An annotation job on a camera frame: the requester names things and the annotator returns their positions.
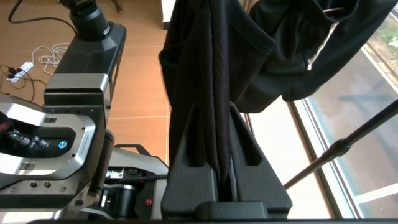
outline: white cable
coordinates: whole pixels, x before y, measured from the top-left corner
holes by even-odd
[[[46,46],[40,46],[37,47],[33,52],[32,52],[32,63],[35,63],[35,53],[37,50],[41,48],[45,48],[51,52],[51,55],[43,55],[40,56],[37,61],[41,64],[44,64],[43,72],[52,75],[51,72],[46,71],[45,69],[47,68],[48,65],[52,65],[55,68],[58,67],[58,64],[61,61],[63,53],[67,51],[67,48],[69,47],[69,43],[58,43],[52,46],[52,48],[48,48]]]

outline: floor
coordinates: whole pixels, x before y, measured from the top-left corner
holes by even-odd
[[[113,98],[109,129],[116,135],[118,144],[142,144],[149,152],[164,161],[167,158],[167,133],[170,108],[162,83],[157,54],[162,49],[166,31],[162,30],[160,0],[119,0],[124,14],[118,14],[110,0],[98,0],[108,20],[127,27],[118,82]],[[0,2],[0,64],[19,67],[32,60],[32,52],[41,45],[52,47],[56,43],[69,42],[73,33],[66,25],[56,21],[10,24],[7,15],[15,0]],[[68,10],[54,0],[25,0],[15,14],[15,19],[39,16],[68,18]],[[29,72],[32,78],[47,82],[51,75],[43,72],[44,66],[37,63],[48,50],[39,50],[35,55],[35,67]],[[3,93],[30,100],[32,85],[27,83],[19,90],[5,78],[0,86]],[[43,104],[44,86],[35,83],[34,102]],[[264,154],[270,160],[279,178],[284,183],[308,163],[304,145],[287,105],[277,100],[263,113],[251,115],[254,132]],[[310,176],[289,190],[294,208],[289,218],[330,218],[325,199],[315,176]]]

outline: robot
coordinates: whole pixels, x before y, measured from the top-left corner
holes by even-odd
[[[0,223],[286,222],[292,202],[233,104],[233,130],[247,131],[231,133],[222,188],[206,156],[187,152],[202,146],[190,132],[194,108],[171,169],[139,144],[114,145],[107,122],[126,28],[107,21],[95,0],[58,3],[78,33],[44,91],[45,105],[0,97]]]

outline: chair leg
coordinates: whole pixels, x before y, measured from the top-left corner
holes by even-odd
[[[123,13],[123,9],[122,7],[119,5],[118,0],[112,0],[112,3],[114,4],[116,10],[118,11],[118,13]]]

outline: black clothing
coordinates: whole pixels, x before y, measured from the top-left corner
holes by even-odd
[[[311,95],[354,56],[397,1],[261,0],[248,15],[238,0],[176,0],[159,54],[172,107],[170,166],[197,103],[204,148],[225,180],[229,101],[240,112],[255,113],[280,95],[286,101]],[[344,11],[323,12],[336,7]]]

